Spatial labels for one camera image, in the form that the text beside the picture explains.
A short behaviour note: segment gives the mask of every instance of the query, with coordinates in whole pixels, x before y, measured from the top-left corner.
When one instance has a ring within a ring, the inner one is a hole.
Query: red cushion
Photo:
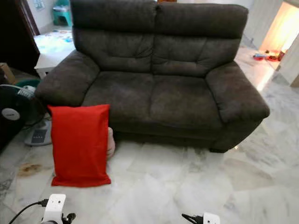
[[[106,174],[109,105],[49,109],[56,173],[52,186],[110,184]]]

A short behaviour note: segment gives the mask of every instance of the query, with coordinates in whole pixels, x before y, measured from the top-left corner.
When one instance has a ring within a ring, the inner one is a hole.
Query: teal stool
[[[59,25],[59,18],[64,17],[67,25],[72,26],[69,0],[58,0],[53,7],[53,15],[55,25]]]

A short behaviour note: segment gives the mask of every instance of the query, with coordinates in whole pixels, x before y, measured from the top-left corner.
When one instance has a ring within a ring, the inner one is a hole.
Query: sofa
[[[224,153],[269,116],[236,62],[248,10],[153,0],[71,0],[76,46],[39,84],[45,104],[110,104],[120,133]]]

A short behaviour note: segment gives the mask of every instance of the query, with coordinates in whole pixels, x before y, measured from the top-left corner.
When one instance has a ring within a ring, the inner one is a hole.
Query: back cushion
[[[101,70],[149,72],[156,2],[71,0],[76,49]]]
[[[159,4],[153,72],[205,77],[211,69],[233,61],[247,14],[238,5]]]

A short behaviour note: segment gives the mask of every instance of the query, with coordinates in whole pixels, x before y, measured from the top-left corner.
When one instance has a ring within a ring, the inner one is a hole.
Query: black cable
[[[13,221],[23,212],[25,211],[27,208],[33,206],[33,205],[36,205],[36,204],[40,204],[42,207],[46,207],[47,206],[47,203],[48,203],[48,199],[43,199],[42,201],[40,202],[34,202],[28,206],[26,206],[25,208],[23,208],[18,214],[16,214],[14,216],[14,218],[9,222],[9,224],[13,223]]]

